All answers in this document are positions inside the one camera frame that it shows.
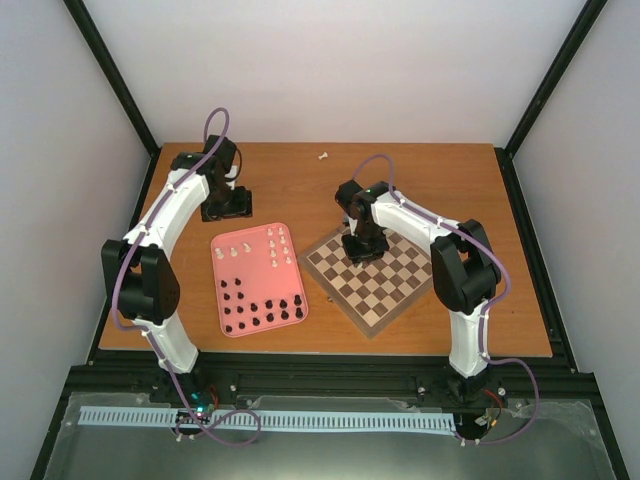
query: pink tray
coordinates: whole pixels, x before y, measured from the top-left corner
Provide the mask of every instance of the pink tray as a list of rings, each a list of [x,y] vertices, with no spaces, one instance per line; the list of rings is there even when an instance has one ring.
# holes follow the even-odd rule
[[[286,327],[307,317],[296,254],[283,223],[218,235],[211,241],[211,256],[226,336]]]

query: wall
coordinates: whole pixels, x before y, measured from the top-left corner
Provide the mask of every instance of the wall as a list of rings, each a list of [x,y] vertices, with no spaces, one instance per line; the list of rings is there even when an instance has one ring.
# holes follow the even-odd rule
[[[504,145],[584,0],[88,0],[162,142]]]
[[[0,16],[0,465],[28,478],[104,298],[147,158],[62,1]]]
[[[515,164],[580,369],[631,478],[640,394],[640,3],[609,2]]]

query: wooden surface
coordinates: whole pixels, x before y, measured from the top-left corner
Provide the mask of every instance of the wooden surface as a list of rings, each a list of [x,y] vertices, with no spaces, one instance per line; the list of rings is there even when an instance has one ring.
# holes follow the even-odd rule
[[[301,268],[310,303],[307,319],[291,327],[228,338],[219,327],[210,243],[220,233],[283,222],[302,252],[340,225],[335,204],[338,185],[373,153],[396,162],[397,187],[440,215],[480,221],[513,279],[513,292],[491,311],[489,351],[494,355],[550,356],[551,349],[490,145],[470,144],[240,144],[244,167],[239,184],[253,191],[253,217],[203,223],[198,210],[173,251],[171,264],[181,286],[178,312],[192,342],[204,351],[367,353],[446,355],[451,347],[447,310],[433,291],[369,340]],[[199,144],[166,144],[162,149],[144,211],[164,185],[171,160]],[[328,152],[329,157],[318,160]],[[358,181],[387,180],[383,160],[369,164]],[[103,349],[148,349],[140,335],[118,331],[109,321]]]

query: brown chessboard square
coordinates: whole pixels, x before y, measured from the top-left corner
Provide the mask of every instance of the brown chessboard square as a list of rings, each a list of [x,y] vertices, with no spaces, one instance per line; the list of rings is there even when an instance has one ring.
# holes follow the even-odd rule
[[[341,237],[348,231],[334,230],[298,260],[334,304],[373,338],[432,287],[431,259],[387,230],[389,251],[369,264],[353,265],[342,247]]]

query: wooden table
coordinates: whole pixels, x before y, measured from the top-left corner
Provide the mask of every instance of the wooden table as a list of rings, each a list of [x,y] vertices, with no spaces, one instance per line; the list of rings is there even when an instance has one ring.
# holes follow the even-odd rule
[[[181,286],[178,312],[193,343],[204,351],[446,355],[451,347],[449,316],[430,291],[374,339],[367,339],[301,268],[310,302],[297,325],[241,338],[220,331],[214,295],[210,243],[216,235],[270,222],[289,226],[303,252],[340,225],[333,196],[338,185],[373,153],[396,162],[396,184],[409,198],[443,216],[480,221],[493,249],[513,279],[512,294],[491,311],[489,351],[495,355],[550,356],[551,348],[529,277],[524,253],[491,145],[470,144],[278,144],[239,145],[244,167],[239,184],[253,192],[253,217],[203,223],[189,220],[171,264]],[[171,160],[201,144],[168,143],[162,149],[144,211],[164,185]],[[329,157],[318,160],[328,152]],[[358,177],[361,185],[388,178],[383,160]],[[102,349],[148,349],[140,335],[118,331],[109,321]]]

